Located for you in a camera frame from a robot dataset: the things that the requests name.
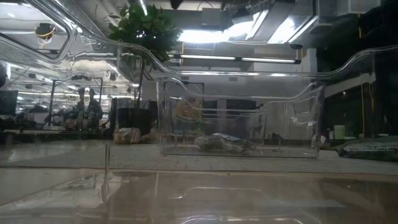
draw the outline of potted plant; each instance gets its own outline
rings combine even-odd
[[[118,26],[109,23],[111,29],[110,39],[137,44],[148,49],[161,62],[169,60],[167,54],[172,50],[173,46],[178,44],[177,40],[181,33],[180,29],[176,29],[170,16],[163,12],[163,9],[157,9],[153,6],[146,6],[146,11],[140,4],[133,4],[129,8],[124,7],[120,10],[120,19]],[[142,77],[146,65],[150,65],[150,60],[142,52],[134,51],[132,49],[123,49],[124,53],[133,53],[135,57],[134,63],[139,57],[141,72],[139,76],[138,99],[136,99],[136,111],[133,112],[133,118],[140,116],[140,120],[147,120],[142,117],[143,112],[140,111]]]

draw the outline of green leaves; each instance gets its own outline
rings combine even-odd
[[[140,4],[122,8],[118,26],[109,24],[110,39],[141,45],[150,50],[156,58],[164,62],[169,60],[167,51],[178,44],[181,30],[176,29],[170,16],[163,9],[146,6],[147,15]]]

